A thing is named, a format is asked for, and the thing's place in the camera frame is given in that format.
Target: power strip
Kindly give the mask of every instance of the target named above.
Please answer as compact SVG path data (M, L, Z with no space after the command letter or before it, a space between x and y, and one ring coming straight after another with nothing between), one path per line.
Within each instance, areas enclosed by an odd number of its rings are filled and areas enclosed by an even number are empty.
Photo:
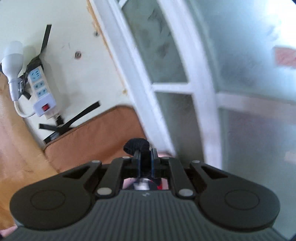
M57 115L59 110L41 66L29 72L28 81L37 99L37 102L34 104L36 114L38 116L45 115L46 119Z

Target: red sticker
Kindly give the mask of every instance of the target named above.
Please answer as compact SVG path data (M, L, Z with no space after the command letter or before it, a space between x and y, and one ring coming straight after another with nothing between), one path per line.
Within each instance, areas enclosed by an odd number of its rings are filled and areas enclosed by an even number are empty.
M274 47L276 64L296 69L296 49Z

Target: red power switch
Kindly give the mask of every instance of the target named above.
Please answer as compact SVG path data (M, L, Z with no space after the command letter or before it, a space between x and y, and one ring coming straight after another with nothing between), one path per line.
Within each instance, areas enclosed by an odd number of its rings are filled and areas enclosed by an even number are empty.
M47 111L49 108L50 108L49 104L46 104L46 105L42 106L43 111Z

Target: frosted glass pane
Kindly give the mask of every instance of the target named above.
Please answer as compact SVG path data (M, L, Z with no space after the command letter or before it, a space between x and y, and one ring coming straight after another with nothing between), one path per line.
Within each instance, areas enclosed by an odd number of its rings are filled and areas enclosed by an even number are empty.
M187 82L171 31L156 0L129 0L122 10L151 82Z
M296 233L296 126L234 111L221 111L224 166L230 173L270 188L281 210L274 228Z
M191 95L156 93L170 137L184 165L203 161L200 132Z
M277 66L273 50L296 49L296 5L291 0L186 1L218 91L296 101L296 69Z

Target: white wall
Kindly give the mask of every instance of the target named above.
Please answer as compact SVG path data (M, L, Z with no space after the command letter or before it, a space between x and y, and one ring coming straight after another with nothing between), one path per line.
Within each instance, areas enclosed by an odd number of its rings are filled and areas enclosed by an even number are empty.
M0 0L0 60L12 40L24 45L24 66L40 52L46 24L52 29L47 49L41 58L50 89L65 122L96 101L101 107L78 120L87 119L118 104L131 104L102 37L94 36L92 18L85 0ZM74 59L75 51L82 57ZM32 103L24 96L20 103L30 112ZM54 124L44 116L26 119L31 132L41 140L52 132L38 130L39 123Z

